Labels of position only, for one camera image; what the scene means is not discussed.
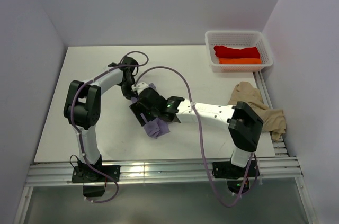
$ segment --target metal frame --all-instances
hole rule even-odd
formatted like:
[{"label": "metal frame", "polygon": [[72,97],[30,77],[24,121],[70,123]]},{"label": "metal frame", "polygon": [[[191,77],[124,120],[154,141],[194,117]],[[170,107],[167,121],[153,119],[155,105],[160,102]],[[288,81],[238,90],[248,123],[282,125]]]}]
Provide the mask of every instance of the metal frame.
[{"label": "metal frame", "polygon": [[25,222],[26,213],[31,201],[33,189],[33,187],[23,188],[19,206],[17,207],[16,215],[13,221],[14,224],[23,224]]},{"label": "metal frame", "polygon": [[[261,72],[253,74],[264,104],[272,108]],[[309,223],[318,223],[304,184],[298,159],[289,157],[282,138],[274,141],[273,146],[275,157],[258,158],[261,178],[295,178]],[[229,159],[208,159],[210,170],[212,162],[221,160]],[[207,181],[206,172],[200,159],[104,162],[104,165],[111,164],[121,165],[120,184]],[[31,165],[14,223],[23,223],[34,187],[82,186],[83,184],[71,183],[72,172],[73,168],[69,163],[37,163]]]}]

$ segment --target white table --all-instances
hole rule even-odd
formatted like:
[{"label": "white table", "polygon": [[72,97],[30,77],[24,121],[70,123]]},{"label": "white table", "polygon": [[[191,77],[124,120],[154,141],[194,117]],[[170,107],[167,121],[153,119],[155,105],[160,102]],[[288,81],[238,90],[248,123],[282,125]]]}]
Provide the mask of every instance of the white table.
[{"label": "white table", "polygon": [[[71,154],[78,155],[75,133],[63,117],[63,108],[72,80],[85,80],[99,74],[111,62],[119,62],[129,51],[145,52],[149,64],[141,67],[139,74],[153,66],[169,66],[189,82],[196,102],[227,105],[235,85],[248,81],[256,87],[252,73],[213,73],[208,65],[205,46],[123,46],[123,47],[69,47],[59,76],[40,139],[35,162],[66,162]],[[142,55],[132,55],[140,64]],[[184,83],[171,71],[153,70],[142,81],[153,82],[158,92],[170,96],[187,97]],[[167,160],[199,159],[200,145],[198,125],[195,123],[171,123],[170,133],[152,139],[129,109],[118,86],[102,96],[101,116],[96,126],[97,143],[103,160]],[[233,141],[228,131],[203,126],[207,158],[230,158]],[[258,157],[274,157],[269,133],[261,134]]]}]

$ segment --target beige cloth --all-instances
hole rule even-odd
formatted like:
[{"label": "beige cloth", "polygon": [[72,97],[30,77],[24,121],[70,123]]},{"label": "beige cloth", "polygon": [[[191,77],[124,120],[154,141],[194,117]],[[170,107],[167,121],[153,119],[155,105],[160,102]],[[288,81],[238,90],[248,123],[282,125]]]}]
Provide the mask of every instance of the beige cloth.
[{"label": "beige cloth", "polygon": [[282,109],[270,109],[263,104],[260,91],[249,82],[240,82],[232,92],[228,105],[236,105],[238,101],[246,102],[263,119],[263,131],[271,131],[272,139],[278,140],[285,133],[286,120]]}]

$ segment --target laundry basket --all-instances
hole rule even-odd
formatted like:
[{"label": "laundry basket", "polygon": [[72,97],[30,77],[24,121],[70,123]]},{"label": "laundry basket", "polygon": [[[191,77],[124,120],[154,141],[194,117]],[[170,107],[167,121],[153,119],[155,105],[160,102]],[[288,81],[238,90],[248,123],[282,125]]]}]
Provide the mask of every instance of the laundry basket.
[{"label": "laundry basket", "polygon": [[[205,43],[213,72],[255,72],[273,64],[269,44],[263,34],[257,31],[208,31],[205,34]],[[257,47],[262,64],[219,64],[214,46],[238,49]]]}]

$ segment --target glass panel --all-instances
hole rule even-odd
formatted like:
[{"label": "glass panel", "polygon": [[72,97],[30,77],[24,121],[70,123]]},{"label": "glass panel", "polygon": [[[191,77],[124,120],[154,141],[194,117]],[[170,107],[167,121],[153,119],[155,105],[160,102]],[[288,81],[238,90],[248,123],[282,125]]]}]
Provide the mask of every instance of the glass panel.
[{"label": "glass panel", "polygon": [[[37,187],[25,223],[307,223],[294,179],[263,182],[232,209],[208,183],[121,185],[117,198],[101,204],[85,202],[80,186]],[[231,202],[225,182],[217,185]]]}]

